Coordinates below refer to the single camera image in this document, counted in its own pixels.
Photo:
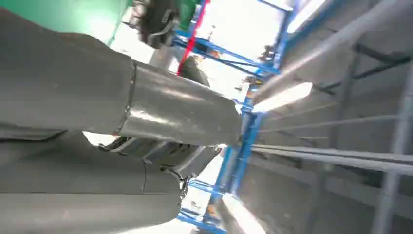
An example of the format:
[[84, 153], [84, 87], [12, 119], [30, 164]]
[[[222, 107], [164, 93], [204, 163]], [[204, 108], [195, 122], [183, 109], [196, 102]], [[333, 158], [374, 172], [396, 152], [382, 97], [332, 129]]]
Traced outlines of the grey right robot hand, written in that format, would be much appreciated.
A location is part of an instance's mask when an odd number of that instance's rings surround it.
[[1, 8], [1, 233], [117, 234], [177, 217], [175, 171], [99, 149], [86, 131], [234, 145], [241, 117], [205, 85]]

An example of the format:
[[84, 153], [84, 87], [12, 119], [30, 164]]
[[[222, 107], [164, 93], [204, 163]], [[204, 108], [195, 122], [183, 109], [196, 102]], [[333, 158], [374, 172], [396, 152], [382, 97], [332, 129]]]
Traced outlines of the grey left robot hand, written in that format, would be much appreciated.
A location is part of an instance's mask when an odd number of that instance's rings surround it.
[[179, 0], [134, 0], [130, 28], [139, 32], [139, 39], [153, 49], [171, 41], [173, 30], [180, 24]]

